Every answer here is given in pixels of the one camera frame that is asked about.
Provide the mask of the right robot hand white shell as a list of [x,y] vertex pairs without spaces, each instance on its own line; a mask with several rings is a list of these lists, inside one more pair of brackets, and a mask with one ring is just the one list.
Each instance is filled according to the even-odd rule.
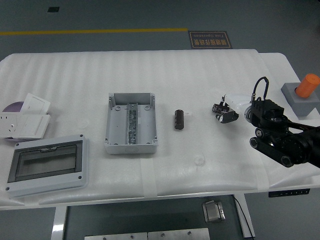
[[212,112],[221,124],[228,124],[243,117],[250,123],[251,97],[245,94],[225,94],[219,104],[215,103]]

